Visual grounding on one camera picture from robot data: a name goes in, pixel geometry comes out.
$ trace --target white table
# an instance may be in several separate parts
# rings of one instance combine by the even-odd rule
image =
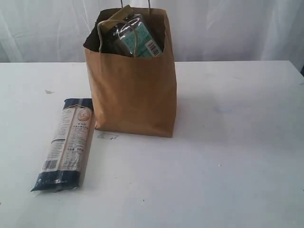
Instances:
[[[81,189],[31,193],[63,100],[90,97],[86,65],[0,64],[0,227],[303,228],[300,73],[288,61],[176,72],[172,139],[95,131]]]

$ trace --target barcode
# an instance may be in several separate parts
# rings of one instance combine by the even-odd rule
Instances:
[[[153,40],[147,42],[146,47],[153,56],[158,56],[161,53],[160,50],[156,47],[156,44],[154,43]]]
[[[46,161],[43,165],[43,168],[42,170],[47,170],[47,169],[54,169],[56,168],[56,165],[57,165],[57,161],[58,160],[49,160],[49,161]]]

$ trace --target paper bag handle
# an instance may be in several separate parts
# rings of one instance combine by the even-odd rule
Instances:
[[[130,26],[130,28],[133,30],[133,32],[135,34],[135,47],[134,47],[133,56],[136,57],[136,55],[137,55],[137,48],[138,48],[138,34],[137,34],[137,31],[133,28],[133,26],[128,21],[125,21],[125,20],[108,19],[108,20],[100,21],[97,24],[97,32],[98,32],[98,36],[99,36],[99,39],[100,39],[99,52],[100,53],[102,52],[102,46],[103,46],[103,38],[102,38],[102,33],[101,33],[101,26],[103,24],[107,23],[107,22],[118,22],[118,23],[123,23],[125,25]]]
[[[120,0],[120,3],[121,3],[122,8],[123,8],[123,7],[124,7],[123,0]],[[148,4],[149,4],[149,14],[150,14],[150,9],[151,9],[151,3],[150,3],[150,0],[148,0]]]

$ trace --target brown paper bag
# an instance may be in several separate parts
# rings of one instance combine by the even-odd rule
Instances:
[[[99,53],[97,24],[119,9],[100,12],[84,43],[96,129],[172,137],[176,116],[176,75],[169,20],[162,9],[133,8],[164,44],[158,57]]]

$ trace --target nutrition label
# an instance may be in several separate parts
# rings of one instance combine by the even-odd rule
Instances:
[[[61,116],[47,160],[42,167],[43,172],[80,171],[92,110],[78,106],[70,107],[64,109]]]

